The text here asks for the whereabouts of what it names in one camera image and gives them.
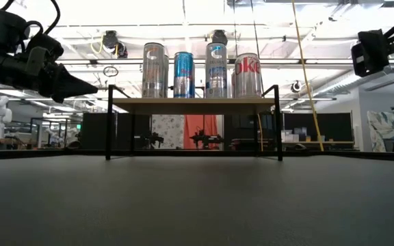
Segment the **table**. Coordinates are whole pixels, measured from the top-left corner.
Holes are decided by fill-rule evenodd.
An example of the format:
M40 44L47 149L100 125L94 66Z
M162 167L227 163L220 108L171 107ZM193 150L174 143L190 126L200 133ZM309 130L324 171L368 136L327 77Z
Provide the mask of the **table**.
M128 98L114 98L114 90ZM111 143L115 127L113 106L120 107L131 114L131 134L130 134L130 151L135 154L135 115L136 114L170 114L170 115L223 115L223 114L246 114L256 115L254 119L254 142L255 149L253 152L243 153L245 156L257 156L259 153L258 145L258 124L257 114L266 110L270 110L271 106L275 106L274 115L276 119L276 149L278 151L278 160L283 159L282 139L281 139L281 116L279 104L279 87L271 86L263 93L266 95L274 90L275 98L129 98L121 89L115 85L108 87L108 104L107 104L107 126L106 126L106 142L105 157L106 160L111 158ZM195 155L204 156L207 152L196 152ZM177 155L177 151L171 151L172 156Z
M394 161L0 160L0 245L394 245Z

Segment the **wall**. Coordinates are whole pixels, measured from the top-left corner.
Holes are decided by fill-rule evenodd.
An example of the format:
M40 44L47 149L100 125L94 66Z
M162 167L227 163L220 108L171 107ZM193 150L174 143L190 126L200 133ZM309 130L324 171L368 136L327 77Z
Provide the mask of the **wall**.
M22 105L16 101L10 101L8 108L12 110L12 120L17 122L29 123L31 118L41 118L43 114L42 109L31 105Z
M358 88L352 89L349 94L335 96L337 100L321 101L315 105L318 113L351 113L352 128L354 131L355 147L364 150L364 138L362 137L362 118L360 112L360 97Z
M376 92L365 92L360 90L360 112L361 122L363 128L363 142L364 151L372 151L369 124L367 121L367 112L385 112L391 111L391 107L394 107L394 93L376 93Z

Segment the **gray table surface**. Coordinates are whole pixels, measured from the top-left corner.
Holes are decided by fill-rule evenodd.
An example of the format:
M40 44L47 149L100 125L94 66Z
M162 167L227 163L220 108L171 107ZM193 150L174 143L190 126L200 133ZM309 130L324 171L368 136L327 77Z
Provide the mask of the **gray table surface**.
M0 245L394 245L394 162L0 160Z

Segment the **ceiling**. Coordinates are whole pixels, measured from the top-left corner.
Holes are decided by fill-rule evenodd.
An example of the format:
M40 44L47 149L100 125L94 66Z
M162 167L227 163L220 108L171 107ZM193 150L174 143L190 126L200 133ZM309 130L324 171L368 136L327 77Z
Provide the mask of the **ceiling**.
M142 58L147 42L159 42L167 55L189 51L196 59L205 58L205 48L215 29L223 29L228 37L228 58L237 54L257 53L260 59L293 59L300 57L296 25L291 1L254 0L102 0L87 4L86 0L57 0L62 17L50 35L62 43L66 59L114 59L106 51L97 53L101 36L107 30L117 31L118 38L129 52L129 58ZM341 4L343 0L299 0L296 12L299 34L307 59L349 59L350 48L356 43L357 33L372 29L390 29L394 25L394 8L386 8L385 1L358 0L363 4ZM49 0L16 0L8 9L26 20L40 21L44 27L55 18ZM32 27L31 33L37 32ZM141 95L140 65L116 66L119 74L109 78L101 72L103 66L66 66L71 74L99 87L116 84L131 96ZM169 81L172 85L172 64ZM313 90L350 71L350 66L308 68L307 79ZM300 97L289 85L303 81L300 66L280 66L262 69L264 88L281 86L282 97ZM196 86L205 81L204 66L196 67ZM97 97L107 97L100 90Z

